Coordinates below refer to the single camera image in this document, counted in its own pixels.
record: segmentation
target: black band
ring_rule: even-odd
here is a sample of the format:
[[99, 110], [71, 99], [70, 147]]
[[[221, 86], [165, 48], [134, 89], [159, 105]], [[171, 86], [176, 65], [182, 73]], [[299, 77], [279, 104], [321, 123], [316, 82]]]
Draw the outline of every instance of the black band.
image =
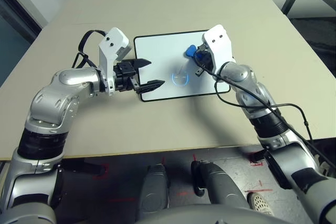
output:
[[24, 129], [18, 147], [18, 154], [28, 159], [49, 159], [60, 155], [63, 151], [65, 139], [63, 134], [39, 134]]
[[[281, 115], [279, 109], [276, 109], [275, 113]], [[250, 119], [250, 122], [253, 124], [258, 136], [263, 138], [279, 135], [288, 129], [273, 113], [257, 119]]]

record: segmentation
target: table surface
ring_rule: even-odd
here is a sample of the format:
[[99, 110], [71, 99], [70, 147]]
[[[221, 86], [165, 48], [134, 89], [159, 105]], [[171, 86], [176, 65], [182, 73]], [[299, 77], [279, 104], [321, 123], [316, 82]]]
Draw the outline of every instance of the table surface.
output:
[[[69, 0], [0, 88], [0, 159], [10, 159], [34, 95], [71, 67], [86, 31], [116, 26], [132, 41], [216, 24], [227, 30], [237, 62], [254, 69], [276, 102], [304, 109], [314, 138], [336, 136], [336, 80], [272, 0]], [[100, 40], [92, 36], [85, 47], [95, 63]], [[235, 101], [233, 92], [223, 95]], [[281, 111], [307, 136], [298, 111]], [[257, 143], [242, 110], [215, 95], [144, 103], [122, 92], [81, 104], [65, 152], [86, 157]]]

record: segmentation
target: white tablet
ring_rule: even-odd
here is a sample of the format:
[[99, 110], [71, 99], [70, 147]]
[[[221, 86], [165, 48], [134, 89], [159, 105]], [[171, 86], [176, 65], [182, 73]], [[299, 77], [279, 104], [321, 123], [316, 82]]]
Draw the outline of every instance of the white tablet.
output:
[[[139, 82], [163, 80], [165, 83], [154, 91], [141, 94], [143, 101], [214, 94], [215, 80], [204, 72], [198, 77], [198, 66], [185, 55], [190, 45], [199, 46], [204, 31], [137, 36], [134, 39], [135, 57], [152, 62], [139, 69]], [[229, 91], [229, 85], [218, 83], [218, 92]]]

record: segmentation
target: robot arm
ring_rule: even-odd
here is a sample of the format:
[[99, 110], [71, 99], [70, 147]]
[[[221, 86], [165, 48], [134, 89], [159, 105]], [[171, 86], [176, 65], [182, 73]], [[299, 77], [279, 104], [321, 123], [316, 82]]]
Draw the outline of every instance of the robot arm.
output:
[[14, 150], [0, 201], [0, 223], [56, 223], [51, 207], [61, 199], [64, 144], [78, 106], [100, 92], [135, 90], [145, 93], [161, 86], [153, 80], [140, 85], [137, 69], [144, 59], [122, 60], [129, 40], [117, 28], [99, 44], [99, 67], [66, 69], [34, 97], [19, 146]]
[[238, 65], [234, 60], [223, 57], [224, 52], [228, 52], [229, 59], [232, 54], [226, 31], [221, 25], [204, 33], [203, 44], [198, 47], [196, 54], [204, 54], [204, 51], [211, 54], [212, 73], [228, 80], [236, 92], [238, 103], [250, 107], [243, 108], [243, 112], [266, 150], [265, 159], [279, 185], [283, 189], [294, 190], [314, 223], [336, 223], [336, 179], [320, 174], [312, 154], [302, 140], [275, 116], [277, 113], [282, 118], [278, 108], [271, 108], [272, 112], [254, 96], [234, 85], [245, 88], [269, 105], [275, 105], [272, 96], [257, 81], [249, 66]]

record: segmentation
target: black cable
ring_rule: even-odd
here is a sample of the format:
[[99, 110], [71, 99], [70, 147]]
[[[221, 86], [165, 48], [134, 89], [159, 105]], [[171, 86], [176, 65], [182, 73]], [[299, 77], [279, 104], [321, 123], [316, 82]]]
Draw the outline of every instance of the black cable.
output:
[[[220, 95], [219, 95], [219, 92], [217, 90], [217, 84], [218, 84], [218, 79], [215, 81], [215, 91], [216, 91], [216, 95], [217, 97], [224, 103], [226, 104], [229, 104], [231, 106], [235, 106], [235, 107], [239, 107], [239, 108], [244, 108], [244, 109], [264, 109], [265, 107], [264, 106], [245, 106], [245, 105], [240, 105], [240, 104], [236, 104], [236, 103], [232, 103], [232, 102], [229, 102], [229, 101], [226, 101], [224, 100]], [[313, 141], [313, 138], [311, 136], [311, 132], [310, 132], [310, 129], [309, 129], [309, 123], [307, 121], [307, 118], [306, 118], [306, 115], [304, 114], [304, 111], [302, 108], [300, 108], [300, 106], [296, 105], [296, 104], [293, 104], [293, 103], [281, 103], [281, 104], [275, 104], [275, 105], [270, 105], [271, 108], [277, 108], [277, 107], [285, 107], [285, 106], [292, 106], [296, 109], [298, 109], [302, 115], [302, 118], [303, 118], [303, 124], [306, 126], [306, 129], [307, 129], [307, 132], [308, 132], [308, 135], [309, 135], [309, 140], [310, 140], [310, 143], [313, 145], [314, 144], [314, 141]]]
[[81, 63], [78, 66], [76, 66], [76, 68], [82, 68], [85, 65], [85, 63], [87, 63], [90, 67], [97, 68], [97, 66], [91, 60], [89, 60], [89, 56], [86, 53], [84, 53], [85, 43], [88, 40], [88, 38], [90, 37], [90, 35], [93, 34], [93, 33], [99, 33], [104, 37], [106, 36], [106, 32], [102, 31], [102, 30], [89, 30], [89, 31], [87, 31], [84, 34], [83, 38], [80, 40], [80, 43], [78, 45], [78, 51], [79, 52], [77, 53], [71, 68], [75, 67], [75, 65], [77, 63], [77, 60], [78, 60], [78, 57], [80, 55], [83, 57], [83, 59], [82, 59]]
[[300, 133], [298, 133], [291, 125], [289, 125], [283, 118], [282, 118], [282, 116], [281, 115], [279, 115], [278, 113], [276, 113], [273, 109], [272, 109], [272, 107], [271, 106], [273, 106], [273, 105], [270, 105], [270, 104], [267, 104], [266, 102], [264, 102], [261, 98], [259, 98], [257, 95], [255, 95], [255, 94], [253, 94], [251, 91], [249, 91], [249, 90], [247, 90], [247, 89], [245, 89], [245, 88], [243, 88], [243, 87], [241, 87], [240, 85], [237, 85], [237, 84], [235, 84], [234, 82], [232, 82], [229, 78], [227, 78], [227, 77], [221, 77], [221, 76], [219, 76], [219, 75], [217, 75], [217, 74], [214, 74], [214, 73], [212, 73], [211, 71], [209, 71], [208, 69], [206, 69], [204, 66], [202, 66], [199, 62], [198, 62], [198, 60], [196, 59], [196, 57], [193, 57], [193, 59], [194, 59], [194, 61], [195, 61], [195, 63], [200, 67], [200, 68], [202, 68], [204, 71], [206, 71], [208, 74], [210, 74], [211, 76], [214, 76], [214, 77], [216, 77], [217, 78], [217, 80], [216, 81], [218, 81], [218, 80], [222, 80], [222, 81], [225, 81], [226, 83], [228, 83], [228, 84], [230, 84], [230, 85], [232, 85], [232, 86], [234, 86], [234, 87], [236, 87], [236, 88], [239, 88], [239, 89], [241, 89], [241, 90], [243, 90], [244, 92], [246, 92], [246, 93], [248, 93], [248, 94], [250, 94], [250, 95], [252, 95], [255, 99], [257, 99], [263, 106], [261, 107], [261, 108], [268, 108], [283, 124], [285, 124], [287, 127], [288, 127], [288, 129], [290, 129], [291, 131], [293, 131], [294, 132], [294, 134], [297, 136], [297, 137], [299, 137], [306, 145], [308, 145], [311, 149], [313, 149], [317, 154], [319, 154], [320, 155], [320, 157], [321, 158], [323, 158], [324, 160], [325, 160], [325, 162], [327, 162], [332, 168], [334, 168], [334, 169], [336, 169], [336, 166], [324, 155], [324, 154], [322, 154], [313, 144], [311, 144], [310, 142], [308, 142], [302, 135], [300, 135]]

